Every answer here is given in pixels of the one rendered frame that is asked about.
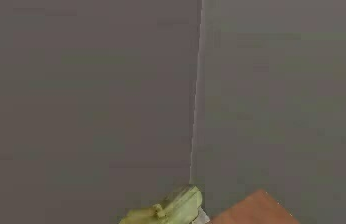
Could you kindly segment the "green lumpy object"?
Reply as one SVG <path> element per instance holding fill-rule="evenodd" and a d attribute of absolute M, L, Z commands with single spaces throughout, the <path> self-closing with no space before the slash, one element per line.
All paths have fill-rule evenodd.
<path fill-rule="evenodd" d="M 202 203 L 200 189 L 189 184 L 150 207 L 130 210 L 119 224 L 209 224 L 211 220 Z"/>

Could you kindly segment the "brown wooden table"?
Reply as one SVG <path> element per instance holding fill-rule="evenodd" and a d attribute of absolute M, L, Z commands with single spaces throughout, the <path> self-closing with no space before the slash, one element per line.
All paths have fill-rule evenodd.
<path fill-rule="evenodd" d="M 257 190 L 207 224 L 300 224 L 265 190 Z"/>

